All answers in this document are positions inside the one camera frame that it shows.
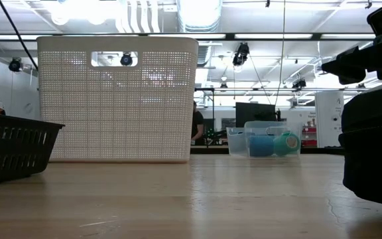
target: black plastic basket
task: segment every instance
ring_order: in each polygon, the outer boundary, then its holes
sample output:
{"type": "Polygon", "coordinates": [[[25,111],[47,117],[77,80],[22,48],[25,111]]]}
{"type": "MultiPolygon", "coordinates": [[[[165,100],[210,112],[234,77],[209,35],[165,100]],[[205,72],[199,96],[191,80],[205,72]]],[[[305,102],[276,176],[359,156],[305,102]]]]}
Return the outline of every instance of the black plastic basket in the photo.
{"type": "Polygon", "coordinates": [[[0,181],[43,172],[63,126],[0,116],[0,181]]]}

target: computer monitor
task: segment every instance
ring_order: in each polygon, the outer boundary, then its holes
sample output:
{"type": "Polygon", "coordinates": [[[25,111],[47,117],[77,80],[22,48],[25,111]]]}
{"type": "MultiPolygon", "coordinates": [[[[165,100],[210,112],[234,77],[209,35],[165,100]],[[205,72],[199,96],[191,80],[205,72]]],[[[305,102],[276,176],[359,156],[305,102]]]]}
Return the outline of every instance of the computer monitor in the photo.
{"type": "Polygon", "coordinates": [[[276,121],[275,105],[235,103],[236,127],[244,127],[248,121],[276,121]]]}

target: clear plastic container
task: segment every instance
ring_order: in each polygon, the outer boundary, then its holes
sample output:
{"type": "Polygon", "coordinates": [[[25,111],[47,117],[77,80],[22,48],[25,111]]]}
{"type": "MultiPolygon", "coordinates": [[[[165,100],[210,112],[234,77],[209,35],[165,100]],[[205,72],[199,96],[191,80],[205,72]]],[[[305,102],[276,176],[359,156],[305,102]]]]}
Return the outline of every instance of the clear plastic container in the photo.
{"type": "Polygon", "coordinates": [[[299,123],[251,121],[245,124],[248,157],[298,157],[302,126],[299,123]]]}
{"type": "Polygon", "coordinates": [[[227,127],[228,148],[230,155],[247,156],[247,144],[245,142],[245,129],[239,127],[227,127]]]}

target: cable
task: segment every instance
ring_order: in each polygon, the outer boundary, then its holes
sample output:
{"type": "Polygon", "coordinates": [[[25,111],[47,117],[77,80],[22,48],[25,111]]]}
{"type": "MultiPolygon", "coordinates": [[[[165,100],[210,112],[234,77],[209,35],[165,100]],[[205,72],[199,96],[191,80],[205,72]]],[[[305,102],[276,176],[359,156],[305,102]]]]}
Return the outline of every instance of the cable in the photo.
{"type": "Polygon", "coordinates": [[[0,0],[0,6],[1,6],[2,10],[4,11],[5,16],[8,18],[8,21],[10,22],[10,24],[11,24],[11,26],[13,27],[14,31],[16,32],[16,35],[17,35],[17,37],[19,38],[19,41],[20,41],[21,45],[23,46],[23,49],[25,50],[27,56],[28,56],[29,59],[32,61],[32,64],[33,64],[33,66],[36,68],[36,70],[38,70],[38,65],[37,65],[36,62],[33,60],[33,57],[32,57],[32,55],[31,55],[31,53],[29,52],[29,50],[27,50],[27,47],[26,47],[25,43],[23,42],[23,39],[21,38],[21,35],[20,35],[19,31],[17,30],[17,27],[14,25],[14,22],[13,22],[13,20],[11,19],[10,14],[8,14],[8,11],[7,11],[6,8],[4,7],[4,4],[3,4],[2,0],[0,0]]]}
{"type": "Polygon", "coordinates": [[[255,69],[255,71],[256,71],[256,75],[257,75],[257,78],[259,79],[259,82],[260,82],[260,87],[262,87],[262,89],[263,89],[263,92],[264,92],[264,93],[265,93],[265,95],[266,95],[266,98],[268,98],[268,102],[269,102],[269,104],[271,104],[271,100],[269,99],[269,96],[268,96],[268,94],[266,94],[266,90],[265,90],[265,87],[263,87],[263,84],[262,84],[262,80],[260,79],[259,73],[257,72],[257,69],[256,69],[256,66],[255,66],[255,63],[253,62],[253,58],[251,57],[251,55],[250,55],[250,54],[249,54],[249,57],[250,57],[251,63],[253,64],[253,67],[254,67],[254,69],[255,69]]]}
{"type": "Polygon", "coordinates": [[[283,13],[283,49],[281,51],[281,67],[279,69],[279,83],[278,83],[278,90],[277,90],[277,97],[275,99],[275,106],[277,106],[278,102],[278,96],[279,96],[279,88],[281,87],[281,82],[283,81],[283,64],[284,64],[284,43],[285,43],[285,1],[284,0],[284,13],[283,13]]]}

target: table surface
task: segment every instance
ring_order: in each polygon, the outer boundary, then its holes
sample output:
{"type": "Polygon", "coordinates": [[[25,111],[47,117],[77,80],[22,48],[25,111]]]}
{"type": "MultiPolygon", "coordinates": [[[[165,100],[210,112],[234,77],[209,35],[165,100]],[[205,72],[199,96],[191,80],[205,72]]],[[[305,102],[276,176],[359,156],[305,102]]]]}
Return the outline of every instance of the table surface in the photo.
{"type": "Polygon", "coordinates": [[[382,205],[342,185],[343,164],[333,155],[51,163],[0,184],[0,238],[382,238],[382,205]]]}

